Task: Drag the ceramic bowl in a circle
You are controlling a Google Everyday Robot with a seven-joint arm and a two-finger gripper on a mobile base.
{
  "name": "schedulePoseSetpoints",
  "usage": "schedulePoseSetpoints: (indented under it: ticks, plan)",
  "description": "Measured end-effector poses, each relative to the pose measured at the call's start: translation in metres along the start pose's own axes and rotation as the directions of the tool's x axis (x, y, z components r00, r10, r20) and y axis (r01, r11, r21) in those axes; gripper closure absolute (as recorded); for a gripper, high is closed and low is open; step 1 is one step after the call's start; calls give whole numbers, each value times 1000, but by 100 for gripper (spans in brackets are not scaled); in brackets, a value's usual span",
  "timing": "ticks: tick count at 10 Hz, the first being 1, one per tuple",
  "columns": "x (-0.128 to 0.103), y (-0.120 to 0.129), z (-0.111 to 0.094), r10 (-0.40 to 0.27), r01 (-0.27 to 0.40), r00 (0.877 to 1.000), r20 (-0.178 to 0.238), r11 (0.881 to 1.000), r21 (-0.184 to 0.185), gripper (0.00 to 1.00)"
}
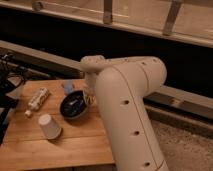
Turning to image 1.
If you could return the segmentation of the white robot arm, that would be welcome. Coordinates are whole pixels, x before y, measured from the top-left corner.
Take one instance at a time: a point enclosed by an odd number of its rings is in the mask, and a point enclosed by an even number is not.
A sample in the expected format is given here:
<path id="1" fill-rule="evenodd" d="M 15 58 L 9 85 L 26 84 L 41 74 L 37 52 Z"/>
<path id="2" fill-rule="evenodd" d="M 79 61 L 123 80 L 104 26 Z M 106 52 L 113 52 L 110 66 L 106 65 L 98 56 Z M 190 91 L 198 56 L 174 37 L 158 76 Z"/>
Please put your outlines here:
<path id="1" fill-rule="evenodd" d="M 169 171 L 143 98 L 167 76 L 156 57 L 81 59 L 85 82 L 95 94 L 117 171 Z"/>

